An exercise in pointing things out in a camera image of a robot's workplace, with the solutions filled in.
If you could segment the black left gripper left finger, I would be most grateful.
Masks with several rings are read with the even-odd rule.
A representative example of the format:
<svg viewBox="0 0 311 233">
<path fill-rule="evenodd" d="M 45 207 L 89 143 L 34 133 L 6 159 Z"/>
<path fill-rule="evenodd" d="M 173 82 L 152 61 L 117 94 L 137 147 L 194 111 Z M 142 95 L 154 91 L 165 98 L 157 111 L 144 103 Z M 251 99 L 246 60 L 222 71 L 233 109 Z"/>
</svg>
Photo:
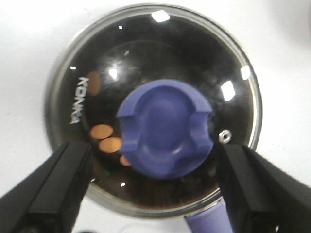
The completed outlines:
<svg viewBox="0 0 311 233">
<path fill-rule="evenodd" d="M 2 233 L 70 233 L 93 172 L 89 143 L 66 142 L 0 199 Z"/>
</svg>

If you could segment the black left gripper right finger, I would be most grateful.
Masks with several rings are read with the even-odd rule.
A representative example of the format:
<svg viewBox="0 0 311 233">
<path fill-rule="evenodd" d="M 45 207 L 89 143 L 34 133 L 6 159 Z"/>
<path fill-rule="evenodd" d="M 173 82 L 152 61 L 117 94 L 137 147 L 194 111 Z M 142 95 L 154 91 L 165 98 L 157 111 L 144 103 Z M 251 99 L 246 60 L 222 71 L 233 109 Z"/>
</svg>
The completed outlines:
<svg viewBox="0 0 311 233">
<path fill-rule="evenodd" d="M 309 233 L 311 189 L 253 149 L 216 144 L 216 178 L 235 233 Z"/>
</svg>

